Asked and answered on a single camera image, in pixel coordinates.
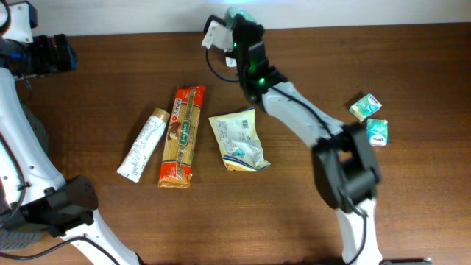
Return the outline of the grey plastic basket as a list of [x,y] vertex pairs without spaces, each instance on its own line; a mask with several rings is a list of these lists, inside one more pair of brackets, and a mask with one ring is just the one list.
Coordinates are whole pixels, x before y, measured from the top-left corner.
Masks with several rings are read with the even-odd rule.
[[[41,121],[33,112],[21,103],[23,113],[32,128],[42,150],[47,154],[49,149],[49,137]],[[19,206],[21,195],[26,193],[26,180],[19,165],[7,145],[4,137],[1,137],[1,223],[8,219]],[[42,233],[7,231],[1,229],[1,252],[16,252],[38,242]]]

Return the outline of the white barcode scanner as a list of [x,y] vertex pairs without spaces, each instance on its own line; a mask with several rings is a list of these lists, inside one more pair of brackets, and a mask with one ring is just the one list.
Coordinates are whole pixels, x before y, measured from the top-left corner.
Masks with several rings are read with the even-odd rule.
[[237,62],[232,51],[225,51],[224,56],[227,67],[235,68],[237,66]]

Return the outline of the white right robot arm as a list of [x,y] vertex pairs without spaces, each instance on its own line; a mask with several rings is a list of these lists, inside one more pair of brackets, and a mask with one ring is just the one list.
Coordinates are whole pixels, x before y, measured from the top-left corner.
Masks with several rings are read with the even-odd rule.
[[311,150],[316,190],[337,215],[346,264],[379,264],[375,207],[381,179],[365,127],[345,124],[309,102],[270,65],[264,28],[241,14],[229,19],[232,54],[248,100],[284,123]]

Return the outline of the white tube with gold cap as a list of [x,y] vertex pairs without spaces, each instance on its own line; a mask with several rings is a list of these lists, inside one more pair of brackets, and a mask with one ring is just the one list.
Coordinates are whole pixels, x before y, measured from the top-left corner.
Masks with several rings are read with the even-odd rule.
[[170,114],[163,109],[155,108],[153,110],[127,156],[118,167],[118,174],[134,183],[139,182],[155,147],[165,132],[169,117]]

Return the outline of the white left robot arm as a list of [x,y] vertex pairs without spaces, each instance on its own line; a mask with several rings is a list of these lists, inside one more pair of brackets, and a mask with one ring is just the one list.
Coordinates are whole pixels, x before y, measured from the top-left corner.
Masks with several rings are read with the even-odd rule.
[[91,181],[85,175],[66,180],[49,160],[43,125],[18,98],[16,80],[76,67],[64,34],[39,35],[31,43],[1,39],[1,256],[16,260],[10,250],[48,233],[93,264],[142,264],[101,217]]

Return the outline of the cream chips bag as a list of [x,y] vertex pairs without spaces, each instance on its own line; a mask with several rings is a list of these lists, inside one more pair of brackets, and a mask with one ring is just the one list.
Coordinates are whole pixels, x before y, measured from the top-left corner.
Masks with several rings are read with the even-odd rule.
[[254,107],[208,120],[228,171],[253,172],[271,166],[256,132]]

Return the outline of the teal wet wipes pack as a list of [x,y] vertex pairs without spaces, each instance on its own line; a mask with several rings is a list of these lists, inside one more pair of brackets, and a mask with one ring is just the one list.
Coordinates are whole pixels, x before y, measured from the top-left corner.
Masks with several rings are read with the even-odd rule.
[[244,22],[257,23],[248,11],[240,7],[229,7],[224,14],[224,21],[228,29],[234,29],[238,24]]

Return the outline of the orange spaghetti packet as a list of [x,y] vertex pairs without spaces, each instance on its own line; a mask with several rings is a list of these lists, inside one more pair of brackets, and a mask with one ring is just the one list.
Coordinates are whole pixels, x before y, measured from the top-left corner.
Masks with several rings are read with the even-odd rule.
[[188,188],[199,127],[204,85],[176,90],[173,108],[165,135],[163,160],[158,186]]

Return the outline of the small green-white packet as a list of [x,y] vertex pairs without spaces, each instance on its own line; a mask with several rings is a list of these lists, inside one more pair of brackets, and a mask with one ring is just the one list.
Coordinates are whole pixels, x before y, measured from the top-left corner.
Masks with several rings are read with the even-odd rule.
[[369,143],[372,146],[386,146],[388,144],[388,121],[382,119],[368,119],[366,130]]

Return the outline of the teal tissue pack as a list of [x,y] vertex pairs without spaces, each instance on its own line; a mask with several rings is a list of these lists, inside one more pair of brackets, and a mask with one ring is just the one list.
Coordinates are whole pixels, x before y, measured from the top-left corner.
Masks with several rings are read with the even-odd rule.
[[353,114],[360,122],[378,112],[382,104],[370,93],[359,99],[350,106],[349,112]]

